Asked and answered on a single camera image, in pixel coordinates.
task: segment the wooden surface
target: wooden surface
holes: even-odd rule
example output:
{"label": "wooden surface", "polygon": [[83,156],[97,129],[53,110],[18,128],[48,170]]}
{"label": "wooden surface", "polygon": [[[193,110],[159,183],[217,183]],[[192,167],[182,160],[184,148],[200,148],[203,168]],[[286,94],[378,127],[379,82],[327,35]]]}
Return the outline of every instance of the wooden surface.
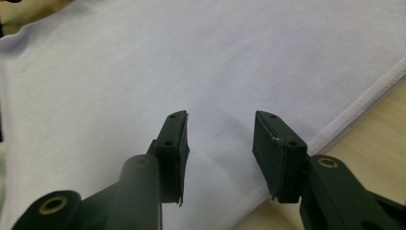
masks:
{"label": "wooden surface", "polygon": [[[24,0],[0,3],[6,34],[56,12],[69,0]],[[384,99],[327,154],[343,160],[370,191],[406,204],[406,83]],[[235,230],[303,229],[299,205],[265,201]]]}

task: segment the white cloth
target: white cloth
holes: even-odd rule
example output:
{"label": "white cloth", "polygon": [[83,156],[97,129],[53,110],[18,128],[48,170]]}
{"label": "white cloth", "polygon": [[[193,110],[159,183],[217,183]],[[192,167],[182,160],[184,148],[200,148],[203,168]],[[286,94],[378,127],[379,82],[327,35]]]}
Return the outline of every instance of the white cloth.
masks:
{"label": "white cloth", "polygon": [[0,40],[5,229],[55,190],[92,195],[186,109],[184,205],[165,229],[229,229],[267,196],[256,110],[321,152],[399,83],[406,2],[80,0]]}

